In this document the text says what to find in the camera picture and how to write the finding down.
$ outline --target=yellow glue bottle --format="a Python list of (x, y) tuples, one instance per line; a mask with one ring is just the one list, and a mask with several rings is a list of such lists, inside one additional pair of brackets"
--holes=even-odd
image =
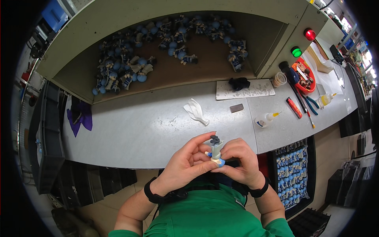
[(334, 98), (334, 96), (336, 95), (337, 93), (334, 93), (334, 94), (325, 94), (323, 96), (321, 96), (320, 98), (318, 98), (316, 100), (316, 103), (318, 104), (318, 106), (320, 108), (324, 108), (325, 105), (329, 104), (332, 99)]
[(261, 115), (258, 115), (255, 118), (255, 123), (259, 127), (267, 127), (270, 125), (270, 123), (274, 120), (276, 116), (278, 116), (280, 113), (264, 113)]

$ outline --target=person's left hand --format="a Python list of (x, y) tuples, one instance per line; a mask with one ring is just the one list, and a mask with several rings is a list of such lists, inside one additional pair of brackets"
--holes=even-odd
[(216, 132), (201, 134), (189, 140), (171, 157), (164, 171), (151, 182), (153, 194), (165, 196), (167, 193), (182, 188), (201, 174), (218, 168), (204, 152), (211, 152), (211, 147), (203, 142), (211, 139)]

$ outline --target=pliers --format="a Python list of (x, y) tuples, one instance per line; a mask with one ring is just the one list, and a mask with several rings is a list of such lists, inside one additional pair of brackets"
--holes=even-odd
[(311, 97), (306, 96), (306, 95), (304, 95), (304, 94), (302, 94), (302, 93), (300, 93), (300, 95), (304, 98), (304, 100), (305, 100), (305, 102), (308, 104), (308, 107), (310, 108), (310, 110), (311, 110), (315, 115), (318, 115), (318, 113), (315, 111), (315, 109), (312, 107), (312, 105), (311, 105), (310, 102), (309, 102), (309, 101), (311, 101), (311, 102), (316, 106), (316, 108), (320, 108), (320, 107), (318, 106), (318, 104), (316, 103), (316, 101), (315, 101), (314, 99), (312, 99)]

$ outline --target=red lighter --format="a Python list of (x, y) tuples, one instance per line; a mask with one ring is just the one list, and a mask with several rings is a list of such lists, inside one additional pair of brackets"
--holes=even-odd
[(298, 116), (299, 119), (303, 117), (298, 107), (295, 105), (295, 103), (291, 100), (291, 98), (287, 98), (285, 101), (291, 106), (292, 110), (295, 112), (295, 114)]

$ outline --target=red bowl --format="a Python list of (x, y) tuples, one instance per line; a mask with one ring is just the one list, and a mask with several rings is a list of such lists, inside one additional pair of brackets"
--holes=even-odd
[(296, 86), (300, 91), (304, 92), (305, 94), (308, 94), (308, 93), (312, 93), (312, 92), (314, 92), (315, 89), (316, 89), (316, 79), (315, 79), (315, 75), (313, 75), (313, 72), (312, 72), (311, 68), (310, 68), (310, 67), (308, 66), (308, 64), (304, 61), (304, 59), (302, 59), (302, 58), (298, 58), (297, 61), (300, 62), (300, 63), (302, 63), (302, 64), (304, 64), (304, 66), (305, 66), (306, 68), (309, 69), (309, 71), (310, 71), (309, 76), (310, 76), (311, 78), (313, 78), (313, 83), (310, 84), (310, 90), (308, 90), (308, 89), (302, 87), (299, 83), (296, 83), (295, 86)]

